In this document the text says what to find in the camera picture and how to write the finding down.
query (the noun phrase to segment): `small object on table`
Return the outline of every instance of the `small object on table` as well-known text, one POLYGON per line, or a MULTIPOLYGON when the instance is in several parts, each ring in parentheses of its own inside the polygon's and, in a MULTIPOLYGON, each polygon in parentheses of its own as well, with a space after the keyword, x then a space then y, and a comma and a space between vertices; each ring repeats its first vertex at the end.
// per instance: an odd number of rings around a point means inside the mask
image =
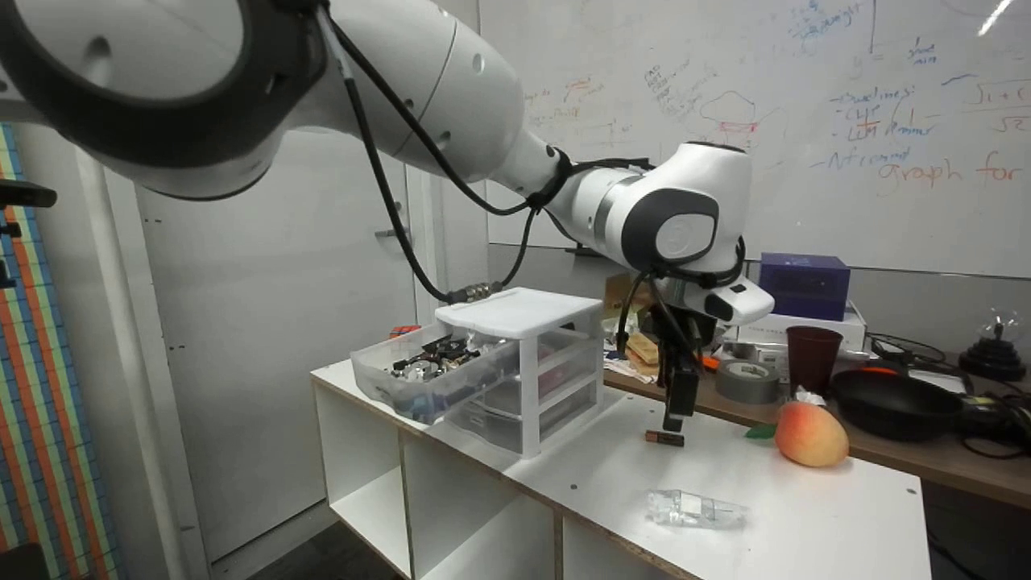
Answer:
POLYGON ((683 434, 675 433, 645 433, 645 442, 683 449, 683 434))

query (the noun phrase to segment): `red cup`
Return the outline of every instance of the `red cup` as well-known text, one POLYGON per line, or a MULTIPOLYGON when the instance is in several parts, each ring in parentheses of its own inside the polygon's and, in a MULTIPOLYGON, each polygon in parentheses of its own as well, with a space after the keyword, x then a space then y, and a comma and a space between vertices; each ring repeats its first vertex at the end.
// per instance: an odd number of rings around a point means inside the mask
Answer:
POLYGON ((839 361, 841 334, 819 326, 789 326, 785 330, 785 368, 789 390, 805 385, 813 392, 829 392, 832 369, 839 361))

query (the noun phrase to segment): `whiteboard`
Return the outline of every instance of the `whiteboard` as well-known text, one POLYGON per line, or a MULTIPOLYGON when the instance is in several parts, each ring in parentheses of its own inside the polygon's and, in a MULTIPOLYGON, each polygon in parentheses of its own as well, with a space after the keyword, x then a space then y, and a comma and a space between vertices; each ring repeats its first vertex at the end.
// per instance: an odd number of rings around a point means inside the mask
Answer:
POLYGON ((570 159, 747 149, 750 255, 1031 276, 1028 0, 479 0, 479 33, 570 159))

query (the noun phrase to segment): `cable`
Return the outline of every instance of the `cable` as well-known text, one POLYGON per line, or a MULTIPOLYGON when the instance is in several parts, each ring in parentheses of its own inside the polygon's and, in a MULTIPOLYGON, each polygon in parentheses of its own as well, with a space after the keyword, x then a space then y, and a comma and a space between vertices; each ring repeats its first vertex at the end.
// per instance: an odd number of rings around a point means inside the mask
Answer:
POLYGON ((523 259, 525 259, 525 247, 527 247, 527 232, 532 232, 532 224, 536 224, 538 215, 542 215, 542 209, 527 209, 525 224, 523 224, 520 255, 515 255, 509 273, 507 273, 500 283, 493 283, 497 290, 501 290, 501 286, 509 286, 509 283, 515 280, 515 273, 520 273, 520 267, 523 267, 523 259))
POLYGON ((451 166, 451 161, 440 156, 440 149, 436 145, 436 139, 421 129, 421 122, 412 117, 412 110, 397 98, 397 89, 385 83, 385 76, 364 59, 364 51, 350 41, 350 34, 332 22, 332 34, 340 41, 340 49, 356 60, 356 67, 375 80, 375 86, 382 94, 382 99, 400 112, 400 118, 417 131, 417 139, 421 143, 421 149, 436 159, 436 165, 445 172, 445 176, 479 209, 493 212, 493 215, 515 215, 523 209, 544 209, 562 188, 584 172, 596 172, 596 166, 654 166, 648 159, 596 159, 596 161, 579 161, 570 165, 565 150, 556 161, 556 174, 553 179, 538 191, 527 194, 523 202, 515 207, 493 207, 489 201, 483 201, 479 194, 474 194, 465 176, 451 166))
POLYGON ((935 554, 942 554, 953 570, 961 570, 968 580, 983 580, 974 567, 968 567, 950 547, 944 547, 931 530, 929 544, 935 554))
POLYGON ((417 280, 421 283, 424 292, 431 292, 436 299, 440 304, 451 304, 449 292, 440 292, 421 270, 420 259, 417 259, 417 247, 409 240, 409 232, 404 229, 400 215, 397 215, 397 207, 392 207, 392 194, 390 194, 390 179, 385 179, 385 172, 382 172, 382 161, 379 161, 379 150, 376 150, 376 143, 375 143, 375 131, 366 127, 366 117, 364 117, 364 104, 362 104, 362 94, 356 94, 356 80, 344 73, 344 89, 349 89, 349 99, 350 99, 350 110, 354 110, 354 118, 356 118, 356 134, 362 134, 362 145, 364 145, 364 156, 375 166, 375 176, 376 176, 376 191, 379 191, 379 201, 385 207, 385 220, 390 220, 390 229, 397 232, 397 240, 417 273, 417 280))
POLYGON ((625 320, 632 316, 632 304, 639 297, 639 286, 645 280, 645 270, 636 276, 636 286, 632 286, 632 297, 625 297, 622 309, 617 309, 617 326, 616 326, 616 352, 625 359, 625 341, 628 341, 628 333, 625 333, 625 320))
POLYGON ((675 323, 675 316, 671 312, 671 306, 659 299, 665 292, 656 290, 654 276, 645 276, 645 280, 648 280, 648 286, 652 286, 652 292, 654 292, 656 309, 665 312, 666 326, 672 330, 679 347, 688 355, 688 361, 694 361, 695 368, 703 368, 703 361, 698 361, 703 355, 698 355, 695 341, 688 337, 688 333, 683 333, 683 326, 675 323))
POLYGON ((421 149, 431 156, 431 161, 445 172, 445 176, 479 209, 493 215, 515 215, 527 209, 527 201, 515 207, 493 207, 479 194, 474 194, 465 176, 451 166, 451 161, 440 156, 440 149, 431 143, 431 134, 421 129, 421 122, 409 112, 409 105, 397 98, 397 89, 385 83, 385 76, 364 59, 364 51, 349 40, 349 33, 332 22, 332 34, 340 41, 340 49, 356 60, 356 67, 375 80, 375 86, 382 94, 382 99, 407 118, 407 127, 417 131, 421 149))
MULTIPOLYGON (((340 30, 332 22, 332 17, 329 17, 326 8, 319 14, 319 25, 340 34, 340 30)), ((437 286, 428 280, 428 273, 421 270, 420 255, 417 255, 412 240, 409 240, 409 232, 407 232, 404 222, 400 222, 400 212, 397 212, 397 202, 392 202, 392 194, 390 194, 390 179, 385 179, 385 172, 382 172, 382 161, 379 161, 379 150, 376 150, 376 139, 375 139, 370 122, 366 122, 366 112, 364 112, 364 99, 362 99, 356 80, 354 80, 354 73, 349 70, 349 55, 340 55, 337 44, 332 44, 332 49, 335 49, 335 59, 337 59, 337 67, 340 67, 340 80, 344 80, 344 89, 349 89, 349 99, 350 99, 350 110, 354 110, 354 118, 356 118, 362 145, 364 145, 366 161, 370 161, 375 176, 376 176, 376 191, 379 191, 379 201, 382 201, 390 229, 392 229, 392 235, 397 235, 397 240, 400 240, 400 247, 404 247, 412 273, 417 273, 420 286, 421 286, 428 297, 440 299, 440 304, 465 304, 465 299, 476 299, 476 297, 483 297, 483 292, 497 292, 497 290, 509 286, 513 276, 515 276, 520 267, 523 267, 523 259, 525 259, 525 247, 527 247, 527 232, 532 232, 532 222, 536 222, 536 215, 538 215, 542 209, 532 209, 532 212, 525 215, 520 255, 515 255, 509 273, 507 273, 500 283, 486 283, 486 286, 483 286, 483 283, 474 283, 474 286, 465 286, 465 290, 454 290, 454 292, 437 290, 437 286)))

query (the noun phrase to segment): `desk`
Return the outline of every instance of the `desk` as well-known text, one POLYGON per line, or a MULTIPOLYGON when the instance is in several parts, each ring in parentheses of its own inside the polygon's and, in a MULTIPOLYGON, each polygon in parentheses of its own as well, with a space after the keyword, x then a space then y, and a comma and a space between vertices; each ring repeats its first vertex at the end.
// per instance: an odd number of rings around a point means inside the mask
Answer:
POLYGON ((397 417, 349 361, 312 369, 312 392, 329 506, 404 578, 931 578, 920 483, 903 471, 805 471, 703 412, 686 449, 645 444, 665 405, 616 390, 532 458, 397 417), (747 525, 654 525, 648 491, 738 504, 747 525))
MULTIPOLYGON (((639 376, 622 376, 605 369, 605 384, 654 396, 659 398, 659 390, 645 385, 639 376)), ((712 376, 703 376, 698 384, 698 412, 727 420, 727 422, 747 422, 747 426, 773 426, 777 405, 744 405, 715 390, 712 376)), ((942 483, 948 491, 974 492, 993 504, 1031 509, 1031 458, 1017 461, 993 461, 978 458, 968 449, 961 449, 953 439, 939 442, 888 442, 876 439, 862 427, 847 426, 852 434, 852 454, 867 458, 896 471, 908 471, 929 483, 942 483)))

